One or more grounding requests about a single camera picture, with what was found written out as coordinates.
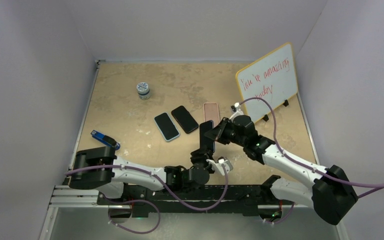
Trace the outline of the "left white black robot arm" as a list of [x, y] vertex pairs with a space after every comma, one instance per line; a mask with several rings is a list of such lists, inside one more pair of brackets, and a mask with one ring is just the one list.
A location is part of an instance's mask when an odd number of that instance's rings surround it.
[[188, 192], [205, 185], [217, 170], [217, 162], [207, 149], [193, 151], [190, 160], [190, 168], [150, 167], [117, 156], [110, 146], [80, 150], [68, 174], [68, 185], [76, 190], [98, 190], [118, 205], [129, 199], [128, 184], [151, 191]]

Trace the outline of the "black whiteboard stand foot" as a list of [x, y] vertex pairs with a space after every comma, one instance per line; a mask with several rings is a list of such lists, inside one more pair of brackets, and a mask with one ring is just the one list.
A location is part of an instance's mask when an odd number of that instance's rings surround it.
[[269, 121], [269, 116], [267, 114], [265, 114], [263, 116], [262, 120], [264, 120], [265, 122], [268, 122]]

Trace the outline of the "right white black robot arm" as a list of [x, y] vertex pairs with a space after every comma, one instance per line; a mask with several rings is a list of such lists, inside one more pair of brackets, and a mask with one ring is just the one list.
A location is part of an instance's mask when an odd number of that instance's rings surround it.
[[291, 182], [276, 177], [263, 187], [260, 196], [268, 204], [291, 201], [312, 208], [326, 223], [337, 225], [359, 199], [354, 188], [346, 183], [349, 179], [342, 168], [318, 165], [280, 150], [274, 140], [258, 133], [247, 115], [224, 117], [204, 135], [223, 145], [239, 145], [249, 159], [295, 179]]

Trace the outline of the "yellow framed whiteboard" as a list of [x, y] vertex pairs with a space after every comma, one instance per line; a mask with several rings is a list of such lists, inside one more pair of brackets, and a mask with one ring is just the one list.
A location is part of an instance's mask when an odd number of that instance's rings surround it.
[[286, 42], [275, 50], [240, 69], [235, 75], [243, 100], [241, 107], [256, 123], [271, 113], [260, 98], [274, 110], [298, 93], [293, 46]]

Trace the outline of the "white blue lidded jar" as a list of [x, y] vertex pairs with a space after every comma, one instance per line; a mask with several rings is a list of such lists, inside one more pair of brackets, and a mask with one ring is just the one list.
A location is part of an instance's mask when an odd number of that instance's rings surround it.
[[136, 90], [141, 100], [147, 100], [151, 97], [150, 87], [146, 82], [139, 82], [136, 85]]

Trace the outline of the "phone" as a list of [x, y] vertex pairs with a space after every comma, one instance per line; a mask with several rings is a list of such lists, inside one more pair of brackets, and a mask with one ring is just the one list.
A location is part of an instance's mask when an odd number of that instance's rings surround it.
[[166, 142], [173, 141], [180, 136], [179, 130], [167, 112], [163, 112], [153, 119]]
[[183, 105], [176, 107], [170, 113], [186, 134], [198, 129], [199, 124]]

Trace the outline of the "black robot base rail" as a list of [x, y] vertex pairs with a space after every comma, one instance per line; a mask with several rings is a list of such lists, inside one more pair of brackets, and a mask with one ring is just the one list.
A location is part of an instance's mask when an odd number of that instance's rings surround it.
[[[206, 208], [221, 197], [223, 185], [205, 185], [189, 192], [177, 192], [176, 195], [187, 204], [196, 208]], [[153, 203], [161, 213], [198, 214], [199, 211], [190, 209], [168, 191], [151, 191], [143, 186], [127, 185], [124, 193], [118, 199], [106, 199], [103, 193], [99, 193], [98, 205], [123, 205], [129, 200], [146, 200]], [[288, 200], [275, 198], [267, 188], [252, 185], [229, 185], [223, 200], [214, 208], [207, 210], [208, 214], [241, 214], [246, 217], [271, 218], [280, 210], [280, 206], [291, 205]]]

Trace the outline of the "pink phone case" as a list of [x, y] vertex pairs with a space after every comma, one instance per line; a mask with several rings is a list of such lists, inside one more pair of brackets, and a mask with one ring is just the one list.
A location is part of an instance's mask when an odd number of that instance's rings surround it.
[[203, 104], [203, 119], [205, 122], [212, 121], [214, 125], [220, 123], [219, 106], [216, 102], [205, 102]]

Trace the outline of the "blue black stapler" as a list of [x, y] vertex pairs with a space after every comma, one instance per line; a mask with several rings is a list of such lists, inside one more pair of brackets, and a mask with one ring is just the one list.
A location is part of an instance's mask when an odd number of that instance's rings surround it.
[[113, 148], [115, 148], [115, 150], [119, 150], [121, 147], [120, 143], [117, 142], [114, 138], [112, 138], [106, 134], [103, 134], [99, 131], [92, 130], [90, 134], [91, 134], [92, 138], [94, 138], [95, 140], [104, 144], [105, 146], [113, 147]]

